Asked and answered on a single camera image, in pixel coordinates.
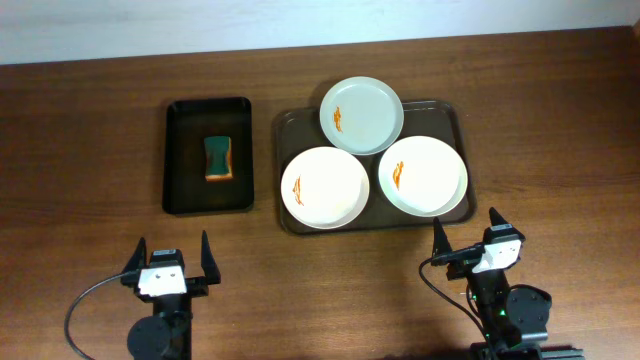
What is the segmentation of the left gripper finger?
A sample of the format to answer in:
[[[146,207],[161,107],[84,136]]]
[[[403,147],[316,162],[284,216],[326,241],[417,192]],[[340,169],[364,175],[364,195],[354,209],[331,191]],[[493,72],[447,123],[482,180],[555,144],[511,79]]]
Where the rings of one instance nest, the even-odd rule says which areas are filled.
[[[221,273],[213,257],[208,235],[205,230],[202,231],[202,237],[201,237],[200,262],[201,262],[201,268],[203,270],[206,283],[208,285],[220,284]]]
[[[142,270],[146,266],[147,247],[143,237],[140,238],[138,244],[130,257],[129,261],[123,268],[124,273],[132,273]]]

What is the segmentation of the white plate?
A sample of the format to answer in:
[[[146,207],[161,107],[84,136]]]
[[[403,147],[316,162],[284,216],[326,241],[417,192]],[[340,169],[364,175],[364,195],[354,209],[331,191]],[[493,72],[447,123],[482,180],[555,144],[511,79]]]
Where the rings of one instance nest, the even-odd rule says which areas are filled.
[[[453,210],[469,183],[461,155],[428,136],[396,141],[382,155],[378,182],[387,200],[404,213],[436,217]]]
[[[355,220],[369,199],[370,181],[355,156],[335,147],[296,155],[280,181],[286,210],[300,223],[329,230]]]

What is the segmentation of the green and orange sponge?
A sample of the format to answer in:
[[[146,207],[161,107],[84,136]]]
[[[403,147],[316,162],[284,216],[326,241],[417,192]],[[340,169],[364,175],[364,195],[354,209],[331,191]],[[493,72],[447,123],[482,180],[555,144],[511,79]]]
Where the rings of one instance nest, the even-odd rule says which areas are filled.
[[[206,166],[205,179],[208,182],[233,178],[232,141],[228,136],[211,136],[204,139]]]

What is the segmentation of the pale plate top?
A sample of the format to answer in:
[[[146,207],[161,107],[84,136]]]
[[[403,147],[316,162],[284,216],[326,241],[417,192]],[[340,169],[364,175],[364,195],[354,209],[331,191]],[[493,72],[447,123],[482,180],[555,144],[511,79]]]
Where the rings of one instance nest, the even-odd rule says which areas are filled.
[[[391,146],[404,125],[404,108],[395,91],[371,77],[339,81],[322,99],[319,122],[335,147],[359,156]]]

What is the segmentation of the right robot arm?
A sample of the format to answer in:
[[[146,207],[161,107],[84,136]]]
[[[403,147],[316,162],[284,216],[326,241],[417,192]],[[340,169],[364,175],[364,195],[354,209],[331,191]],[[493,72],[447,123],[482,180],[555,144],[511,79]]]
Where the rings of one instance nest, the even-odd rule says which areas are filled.
[[[529,285],[510,285],[506,271],[520,260],[526,240],[495,208],[489,209],[490,226],[482,241],[454,250],[441,222],[433,220],[434,243],[427,260],[445,266],[447,279],[467,281],[468,312],[486,341],[488,355],[527,351],[548,339],[546,324],[552,305],[549,293]]]

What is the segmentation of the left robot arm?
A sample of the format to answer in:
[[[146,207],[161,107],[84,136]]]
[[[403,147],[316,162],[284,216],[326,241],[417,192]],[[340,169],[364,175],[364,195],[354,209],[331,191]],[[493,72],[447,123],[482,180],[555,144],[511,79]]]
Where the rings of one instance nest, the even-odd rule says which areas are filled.
[[[131,327],[127,349],[135,360],[188,360],[192,357],[192,300],[209,295],[221,283],[220,270],[206,233],[201,236],[201,276],[185,275],[179,249],[147,252],[140,239],[122,270],[121,284],[153,307],[153,313]]]

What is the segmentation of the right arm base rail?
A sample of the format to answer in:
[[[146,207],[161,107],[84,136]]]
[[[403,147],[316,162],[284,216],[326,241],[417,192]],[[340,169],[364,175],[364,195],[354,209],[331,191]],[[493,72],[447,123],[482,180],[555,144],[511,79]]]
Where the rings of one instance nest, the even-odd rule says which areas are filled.
[[[473,360],[585,360],[582,349],[571,346],[529,348],[491,352],[486,345],[473,344],[469,350],[469,358]]]

